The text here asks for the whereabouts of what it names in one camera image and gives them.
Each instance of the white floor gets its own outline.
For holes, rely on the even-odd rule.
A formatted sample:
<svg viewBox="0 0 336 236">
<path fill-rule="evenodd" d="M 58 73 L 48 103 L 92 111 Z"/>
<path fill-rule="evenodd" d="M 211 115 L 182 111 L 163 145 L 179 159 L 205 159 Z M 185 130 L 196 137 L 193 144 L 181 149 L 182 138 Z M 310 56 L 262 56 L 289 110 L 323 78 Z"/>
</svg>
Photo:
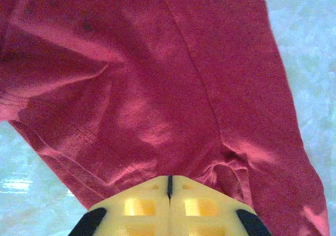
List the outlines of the white floor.
<svg viewBox="0 0 336 236">
<path fill-rule="evenodd" d="M 336 0 L 267 5 L 336 236 Z M 0 123 L 0 159 L 0 235 L 68 235 L 86 210 L 6 122 Z"/>
</svg>

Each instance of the seam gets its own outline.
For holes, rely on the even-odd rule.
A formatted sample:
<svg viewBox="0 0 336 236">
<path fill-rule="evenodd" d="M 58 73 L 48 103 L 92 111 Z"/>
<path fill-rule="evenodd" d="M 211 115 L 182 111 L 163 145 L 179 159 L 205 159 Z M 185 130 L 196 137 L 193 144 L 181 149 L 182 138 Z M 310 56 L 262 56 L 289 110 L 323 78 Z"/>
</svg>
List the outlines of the seam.
<svg viewBox="0 0 336 236">
<path fill-rule="evenodd" d="M 72 174 L 69 170 L 67 170 L 63 163 L 60 162 L 60 160 L 58 159 L 58 157 L 60 156 L 59 153 L 57 153 L 57 155 L 55 157 L 52 157 L 50 155 L 42 155 L 42 157 L 50 157 L 51 159 L 57 161 L 57 163 L 63 168 L 63 170 L 65 170 L 69 175 L 71 175 L 73 178 L 75 178 L 78 182 L 80 182 L 83 186 L 85 186 L 87 189 L 89 189 L 90 191 L 92 191 L 93 193 L 95 193 L 97 196 L 99 196 L 100 198 L 102 198 L 103 200 L 106 199 L 106 197 L 104 197 L 102 194 L 100 194 L 98 191 L 96 191 L 95 189 L 91 188 L 89 185 L 87 185 L 85 182 L 83 182 L 82 180 L 78 179 L 76 176 L 74 176 L 74 174 Z"/>
<path fill-rule="evenodd" d="M 0 102 L 0 105 L 3 105 L 3 106 L 17 106 L 17 107 L 23 106 L 23 105 L 5 104 L 5 103 L 2 103 L 2 102 Z"/>
<path fill-rule="evenodd" d="M 215 125 L 216 125 L 217 131 L 218 131 L 219 140 L 221 141 L 221 128 L 220 128 L 220 126 L 219 126 L 219 122 L 218 122 L 217 116 L 216 116 L 216 114 L 215 114 L 215 110 L 214 110 L 214 108 L 213 108 L 213 106 L 212 106 L 212 104 L 211 104 L 210 97 L 209 97 L 209 94 L 208 94 L 208 92 L 207 92 L 207 88 L 206 88 L 206 86 L 205 86 L 205 82 L 204 82 L 204 80 L 203 80 L 203 78 L 202 78 L 202 76 L 201 76 L 201 72 L 200 72 L 200 71 L 197 69 L 197 67 L 196 67 L 195 61 L 194 61 L 194 59 L 193 59 L 193 57 L 192 57 L 192 55 L 191 55 L 190 49 L 189 49 L 189 47 L 188 47 L 188 43 L 187 43 L 187 41 L 185 40 L 185 37 L 184 37 L 183 33 L 181 32 L 181 30 L 180 30 L 180 28 L 179 28 L 179 26 L 178 26 L 178 24 L 177 24 L 177 22 L 176 22 L 176 20 L 175 20 L 175 18 L 174 18 L 173 12 L 172 12 L 172 10 L 171 10 L 170 7 L 169 7 L 168 2 L 167 2 L 166 0 L 163 0 L 163 1 L 164 1 L 164 3 L 166 4 L 167 9 L 169 10 L 170 16 L 171 16 L 172 21 L 173 21 L 173 23 L 174 23 L 174 25 L 175 25 L 175 27 L 176 27 L 176 29 L 177 29 L 177 31 L 178 31 L 178 34 L 180 35 L 180 37 L 181 37 L 181 39 L 182 39 L 182 41 L 183 41 L 183 43 L 184 43 L 184 46 L 185 46 L 186 51 L 187 51 L 187 54 L 188 54 L 188 58 L 189 58 L 189 60 L 191 61 L 192 66 L 193 66 L 194 70 L 196 71 L 196 74 L 197 74 L 199 80 L 201 81 L 202 87 L 203 87 L 203 89 L 204 89 L 204 91 L 205 91 L 206 100 L 207 100 L 207 102 L 208 102 L 208 105 L 209 105 L 209 107 L 210 107 L 210 109 L 211 109 L 211 112 L 212 112 L 212 114 L 213 114 L 213 117 L 214 117 L 214 119 L 215 119 Z"/>
<path fill-rule="evenodd" d="M 5 28 L 3 30 L 3 33 L 0 35 L 0 37 L 2 36 L 2 41 L 1 41 L 1 45 L 0 45 L 0 58 L 3 58 L 3 54 L 4 54 L 4 49 L 7 45 L 7 36 L 8 36 L 8 31 L 9 31 L 9 25 L 11 23 L 11 19 L 13 17 L 13 14 L 15 13 L 15 10 L 17 9 L 18 3 L 20 2 L 20 0 L 17 0 L 15 2 L 15 4 L 13 4 L 13 9 L 9 12 L 9 14 L 7 16 L 5 16 Z"/>
<path fill-rule="evenodd" d="M 25 97 L 20 97 L 20 96 L 15 96 L 15 95 L 12 95 L 12 94 L 9 94 L 9 93 L 7 93 L 8 95 L 11 95 L 11 96 L 14 96 L 14 97 L 17 97 L 17 98 L 25 98 Z M 10 101 L 13 101 L 13 102 L 18 102 L 18 103 L 23 103 L 24 101 L 15 101 L 15 100 L 13 100 L 13 99 L 9 99 Z M 39 102 L 39 101 L 37 101 L 37 100 L 35 100 L 35 101 L 30 101 L 32 104 L 34 104 L 35 106 L 37 106 L 37 105 L 40 105 L 40 106 L 45 106 L 45 107 L 47 107 L 48 109 L 51 109 L 52 110 L 52 108 L 49 106 L 49 105 L 52 105 L 52 104 L 49 104 L 49 105 L 44 105 L 44 104 L 42 104 L 42 102 Z M 57 114 L 57 111 L 55 112 L 55 111 L 51 111 L 50 112 L 51 113 L 51 115 L 52 116 L 54 116 L 54 120 L 56 121 L 56 122 L 58 122 L 60 125 L 61 125 L 61 122 L 58 120 L 58 116 L 59 116 L 59 114 Z M 87 131 L 86 130 L 86 132 L 89 134 L 86 134 L 86 133 L 84 133 L 84 132 L 82 132 L 80 129 L 78 129 L 78 127 L 76 127 L 76 126 L 74 126 L 74 125 L 71 125 L 71 124 L 65 124 L 65 125 L 62 125 L 65 129 L 68 129 L 69 127 L 72 127 L 73 129 L 75 129 L 76 131 L 78 131 L 79 132 L 79 134 L 77 135 L 77 134 L 74 134 L 74 135 L 76 135 L 76 136 L 78 136 L 81 140 L 83 140 L 87 145 L 89 145 L 90 147 L 92 147 L 92 144 L 91 144 L 91 142 L 90 141 L 95 141 L 92 137 L 94 137 L 94 138 L 97 138 L 95 135 L 93 135 L 92 133 L 90 133 L 89 131 Z M 107 149 L 107 150 L 110 150 L 109 149 L 109 147 L 104 143 L 104 142 L 102 142 L 101 143 L 102 145 L 104 145 L 104 147 Z M 70 161 L 72 161 L 72 162 L 74 162 L 75 164 L 77 164 L 80 168 L 82 168 L 84 171 L 86 171 L 88 174 L 90 174 L 90 175 L 92 175 L 93 177 L 95 177 L 95 178 L 98 178 L 98 179 L 100 179 L 98 176 L 96 176 L 96 175 L 94 175 L 91 171 L 89 171 L 89 170 L 87 170 L 86 168 L 84 168 L 82 165 L 80 165 L 78 162 L 76 162 L 76 161 L 73 161 L 72 159 L 70 159 L 70 158 L 68 158 L 68 157 L 66 157 L 68 160 L 70 160 Z M 134 171 L 139 171 L 135 166 L 133 166 L 133 165 L 124 165 L 124 166 L 126 166 L 126 168 L 127 169 L 129 169 L 129 168 L 132 168 Z"/>
</svg>

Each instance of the garment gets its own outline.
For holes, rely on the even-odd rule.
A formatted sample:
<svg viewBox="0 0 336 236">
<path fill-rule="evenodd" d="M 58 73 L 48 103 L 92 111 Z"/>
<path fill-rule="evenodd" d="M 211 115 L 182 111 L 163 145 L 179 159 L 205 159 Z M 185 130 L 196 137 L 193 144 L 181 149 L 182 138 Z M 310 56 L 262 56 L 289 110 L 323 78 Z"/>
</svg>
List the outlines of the garment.
<svg viewBox="0 0 336 236">
<path fill-rule="evenodd" d="M 0 118 L 86 208 L 161 175 L 329 235 L 265 0 L 1 0 Z"/>
</svg>

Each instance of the black tip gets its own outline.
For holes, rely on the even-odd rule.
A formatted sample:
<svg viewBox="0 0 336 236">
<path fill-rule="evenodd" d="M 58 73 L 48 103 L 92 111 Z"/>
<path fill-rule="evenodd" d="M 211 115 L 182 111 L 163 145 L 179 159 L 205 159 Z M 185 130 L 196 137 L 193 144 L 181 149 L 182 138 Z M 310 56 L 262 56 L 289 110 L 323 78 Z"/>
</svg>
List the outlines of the black tip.
<svg viewBox="0 0 336 236">
<path fill-rule="evenodd" d="M 68 236 L 93 236 L 106 212 L 105 208 L 97 208 L 85 213 Z"/>
<path fill-rule="evenodd" d="M 248 236 L 272 236 L 258 216 L 243 209 L 237 210 L 236 213 Z"/>
<path fill-rule="evenodd" d="M 168 191 L 167 191 L 168 197 L 169 197 L 169 202 L 170 198 L 173 194 L 173 176 L 168 176 Z"/>
</svg>

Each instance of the red t-shirt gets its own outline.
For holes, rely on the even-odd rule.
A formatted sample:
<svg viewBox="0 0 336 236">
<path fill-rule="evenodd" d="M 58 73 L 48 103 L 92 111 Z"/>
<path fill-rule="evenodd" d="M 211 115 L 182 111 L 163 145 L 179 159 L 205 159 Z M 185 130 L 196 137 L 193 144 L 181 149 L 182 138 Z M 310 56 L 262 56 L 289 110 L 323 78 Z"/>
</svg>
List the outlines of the red t-shirt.
<svg viewBox="0 0 336 236">
<path fill-rule="evenodd" d="M 265 0 L 1 0 L 0 119 L 89 208 L 182 175 L 329 235 Z"/>
</svg>

